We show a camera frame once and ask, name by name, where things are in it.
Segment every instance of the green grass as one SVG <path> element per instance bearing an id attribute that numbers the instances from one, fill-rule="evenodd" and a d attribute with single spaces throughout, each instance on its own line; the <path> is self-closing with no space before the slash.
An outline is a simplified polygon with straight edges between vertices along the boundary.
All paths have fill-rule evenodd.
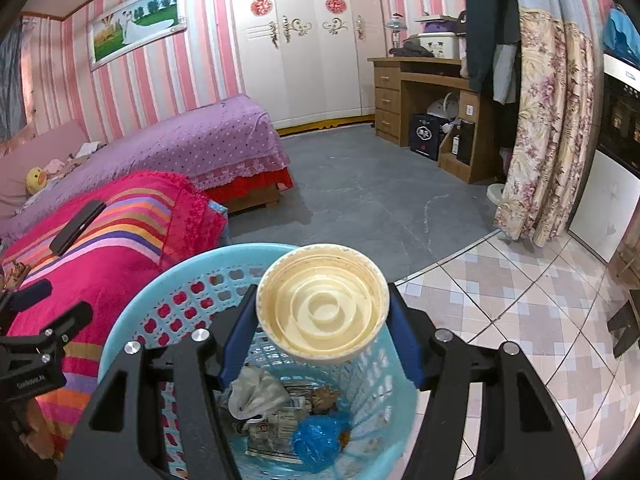
<path id="1" fill-rule="evenodd" d="M 164 20 L 174 20 L 174 25 L 178 24 L 178 8 L 175 4 L 158 10 L 153 14 L 143 16 L 136 20 L 138 25 L 153 25 L 154 23 L 163 22 Z M 119 51 L 124 45 L 122 44 L 122 29 L 118 28 L 114 34 L 102 43 L 95 44 L 95 60 L 100 61 L 103 57 Z"/>

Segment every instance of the metal screw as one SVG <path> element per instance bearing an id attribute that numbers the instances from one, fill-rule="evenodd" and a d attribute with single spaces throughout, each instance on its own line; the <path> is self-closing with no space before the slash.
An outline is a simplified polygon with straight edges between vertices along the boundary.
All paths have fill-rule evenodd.
<path id="1" fill-rule="evenodd" d="M 206 328 L 198 328 L 191 333 L 191 339 L 198 343 L 206 341 L 210 336 L 211 334 Z"/>
<path id="2" fill-rule="evenodd" d="M 142 345 L 137 341 L 129 341 L 124 345 L 124 351 L 129 355 L 137 354 L 141 348 Z"/>
<path id="3" fill-rule="evenodd" d="M 520 347 L 512 341 L 507 341 L 504 345 L 502 345 L 502 349 L 509 355 L 516 355 L 520 351 Z"/>
<path id="4" fill-rule="evenodd" d="M 435 336 L 441 343 L 448 343 L 453 339 L 453 332 L 446 328 L 439 328 L 436 330 Z"/>

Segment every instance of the blue curtain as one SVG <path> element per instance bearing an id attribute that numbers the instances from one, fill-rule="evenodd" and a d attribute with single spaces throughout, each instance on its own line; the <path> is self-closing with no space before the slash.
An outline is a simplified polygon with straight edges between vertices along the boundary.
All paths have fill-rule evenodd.
<path id="1" fill-rule="evenodd" d="M 21 35 L 20 20 L 0 43 L 0 142 L 27 124 L 20 73 Z"/>

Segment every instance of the wooden desk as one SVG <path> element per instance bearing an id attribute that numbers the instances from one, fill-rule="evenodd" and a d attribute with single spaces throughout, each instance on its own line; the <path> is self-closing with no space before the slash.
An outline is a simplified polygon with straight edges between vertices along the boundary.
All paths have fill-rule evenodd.
<path id="1" fill-rule="evenodd" d="M 458 116 L 476 124 L 471 164 L 460 162 L 451 153 L 456 133 L 453 130 L 440 145 L 438 166 L 467 183 L 500 173 L 491 99 L 469 89 L 468 80 L 460 77 L 459 59 L 371 57 L 369 61 L 374 65 L 377 136 L 398 146 L 408 146 L 412 115 L 425 113 L 429 104 L 457 89 Z"/>

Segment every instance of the landscape picture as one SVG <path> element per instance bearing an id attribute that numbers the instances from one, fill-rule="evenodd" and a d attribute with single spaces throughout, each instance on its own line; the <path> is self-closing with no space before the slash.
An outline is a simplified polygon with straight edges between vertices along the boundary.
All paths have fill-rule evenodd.
<path id="1" fill-rule="evenodd" d="M 89 26 L 92 69 L 186 28 L 182 0 L 127 0 Z"/>

